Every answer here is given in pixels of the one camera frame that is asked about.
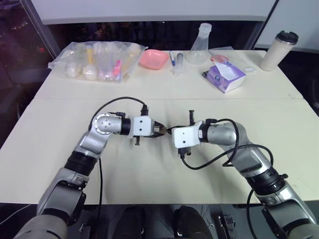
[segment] plastic container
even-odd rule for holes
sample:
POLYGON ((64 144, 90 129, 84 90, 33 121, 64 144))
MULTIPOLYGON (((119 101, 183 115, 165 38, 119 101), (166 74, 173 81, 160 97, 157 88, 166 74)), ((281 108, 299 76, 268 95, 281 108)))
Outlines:
POLYGON ((173 74, 175 76, 179 76, 184 73, 183 58, 184 55, 182 53, 177 54, 176 63, 173 66, 173 74))
POLYGON ((186 60, 195 65, 203 64, 208 57, 208 38, 211 32, 211 24, 202 23, 198 29, 198 36, 189 52, 186 54, 186 60))
POLYGON ((145 49, 132 42, 71 42, 48 68, 76 80, 119 83, 133 72, 145 49))
POLYGON ((297 42, 298 35, 294 32, 279 32, 260 63, 260 68, 264 71, 274 70, 297 42))
POLYGON ((167 53, 150 49, 143 53, 140 64, 146 68, 159 70, 164 66, 168 58, 169 55, 167 53))

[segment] pen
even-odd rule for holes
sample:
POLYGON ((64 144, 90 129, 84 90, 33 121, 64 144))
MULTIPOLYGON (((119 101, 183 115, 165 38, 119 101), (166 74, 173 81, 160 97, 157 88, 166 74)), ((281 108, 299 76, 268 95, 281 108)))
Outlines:
POLYGON ((170 61, 173 66, 175 66, 175 59, 172 51, 169 51, 170 61))

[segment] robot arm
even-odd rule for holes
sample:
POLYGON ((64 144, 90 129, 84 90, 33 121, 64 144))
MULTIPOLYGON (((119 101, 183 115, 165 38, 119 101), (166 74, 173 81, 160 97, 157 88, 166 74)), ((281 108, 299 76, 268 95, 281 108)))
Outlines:
POLYGON ((37 216, 27 222, 15 239, 66 239, 67 225, 77 221, 86 195, 83 189, 112 134, 128 138, 163 135, 164 126, 149 116, 125 118, 124 113, 96 115, 89 130, 74 148, 41 197, 37 216))
MULTIPOLYGON (((182 159, 185 152, 190 152, 189 147, 202 142, 217 144, 225 151, 235 147, 236 132, 233 124, 211 124, 212 121, 208 119, 206 122, 199 121, 187 127, 172 129, 173 143, 182 152, 182 159)), ((241 124, 236 125, 239 146, 252 144, 245 128, 241 124)), ((256 197, 265 206, 263 214, 277 237, 313 238, 307 236, 319 234, 319 226, 310 209, 259 148, 239 148, 231 163, 245 177, 256 197)))

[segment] wall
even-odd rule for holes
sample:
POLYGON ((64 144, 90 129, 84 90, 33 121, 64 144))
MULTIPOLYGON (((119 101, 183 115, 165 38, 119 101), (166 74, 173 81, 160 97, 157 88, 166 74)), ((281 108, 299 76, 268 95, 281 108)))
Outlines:
POLYGON ((255 47, 268 48, 281 30, 298 34, 294 50, 319 52, 319 0, 280 0, 255 47))
POLYGON ((275 0, 31 0, 43 24, 169 21, 264 21, 275 0))

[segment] white paper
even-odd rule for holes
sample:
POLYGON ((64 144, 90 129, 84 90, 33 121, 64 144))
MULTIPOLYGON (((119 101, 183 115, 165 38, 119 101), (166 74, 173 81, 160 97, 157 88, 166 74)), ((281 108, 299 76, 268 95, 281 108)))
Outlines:
POLYGON ((226 80, 231 81, 236 79, 238 76, 233 72, 233 69, 231 67, 226 66, 225 64, 214 62, 219 73, 222 77, 224 77, 226 80))

